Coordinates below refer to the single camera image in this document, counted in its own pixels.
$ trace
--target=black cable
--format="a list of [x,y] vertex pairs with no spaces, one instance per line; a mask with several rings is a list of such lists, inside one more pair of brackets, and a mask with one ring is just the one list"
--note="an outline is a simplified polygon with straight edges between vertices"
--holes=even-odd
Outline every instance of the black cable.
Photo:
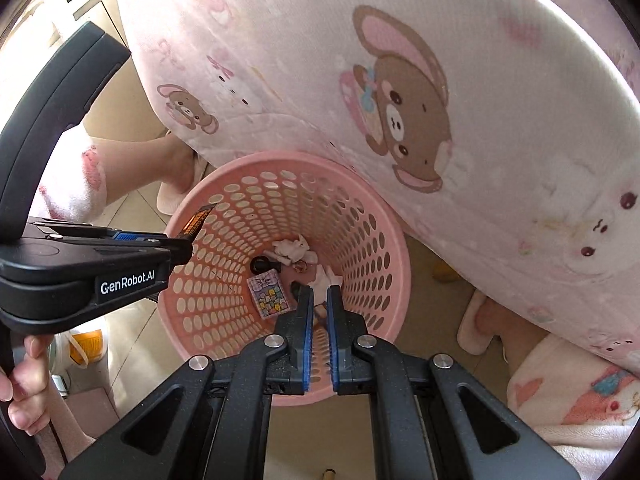
[[56,428],[53,427],[53,424],[51,422],[49,423],[49,427],[51,428],[51,433],[53,433],[53,438],[56,439],[56,443],[60,448],[60,455],[62,455],[62,462],[64,462],[65,465],[67,465],[69,463],[69,460],[66,458],[65,449],[62,447],[62,442],[60,442],[60,437],[58,436],[58,432],[56,431]]

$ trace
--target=brown cartoon bear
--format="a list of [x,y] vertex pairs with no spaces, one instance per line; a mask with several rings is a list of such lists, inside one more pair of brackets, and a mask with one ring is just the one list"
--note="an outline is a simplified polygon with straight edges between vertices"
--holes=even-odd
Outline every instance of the brown cartoon bear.
[[158,93],[169,99],[166,107],[171,117],[190,130],[199,126],[203,132],[212,135],[220,126],[218,120],[209,114],[194,96],[178,85],[160,85]]
[[394,173],[405,186],[438,191],[451,156],[449,91],[442,67],[412,28],[381,10],[357,7],[353,25],[362,46],[377,58],[373,69],[353,67],[364,92],[358,106],[380,116],[380,124],[367,127],[369,147],[378,155],[391,153]]

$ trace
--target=triangular cutout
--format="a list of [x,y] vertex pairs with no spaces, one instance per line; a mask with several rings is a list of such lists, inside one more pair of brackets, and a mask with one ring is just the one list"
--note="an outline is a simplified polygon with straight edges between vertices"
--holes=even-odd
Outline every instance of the triangular cutout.
[[458,395],[483,453],[495,453],[518,441],[518,434],[501,421],[469,388],[461,386]]
[[182,388],[168,391],[154,407],[137,421],[135,426],[127,430],[122,437],[124,443],[151,456],[160,453],[181,400]]

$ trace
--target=orange label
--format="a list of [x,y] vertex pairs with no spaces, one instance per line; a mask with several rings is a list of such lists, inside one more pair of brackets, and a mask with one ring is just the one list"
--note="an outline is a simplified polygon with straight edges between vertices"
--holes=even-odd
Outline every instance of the orange label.
[[[100,358],[100,354],[102,353],[102,330],[75,334],[72,337],[82,347],[82,350],[84,350],[84,353],[90,363],[93,363]],[[69,357],[71,357],[78,365],[81,365],[84,361],[80,352],[78,352],[73,345],[69,345]]]

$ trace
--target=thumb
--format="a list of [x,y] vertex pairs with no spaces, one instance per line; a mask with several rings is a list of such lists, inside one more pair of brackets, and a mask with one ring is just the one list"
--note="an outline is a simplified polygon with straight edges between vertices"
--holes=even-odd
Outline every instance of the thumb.
[[0,400],[5,402],[14,398],[14,386],[0,368]]

